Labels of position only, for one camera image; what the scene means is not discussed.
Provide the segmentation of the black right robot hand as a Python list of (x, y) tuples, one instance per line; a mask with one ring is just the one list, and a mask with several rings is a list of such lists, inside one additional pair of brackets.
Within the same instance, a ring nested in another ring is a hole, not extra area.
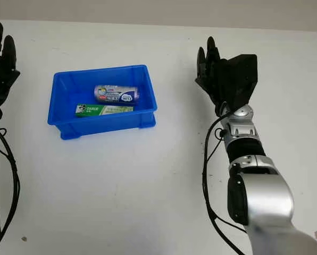
[(212, 36), (208, 37), (206, 48), (206, 53), (203, 47), (198, 49), (195, 82), (208, 94), (215, 106), (216, 116), (221, 117), (224, 115), (223, 111), (225, 108), (227, 108), (228, 112), (233, 113), (239, 107), (231, 105), (224, 94), (224, 83), (220, 81), (219, 75), (224, 60), (220, 58), (219, 50)]

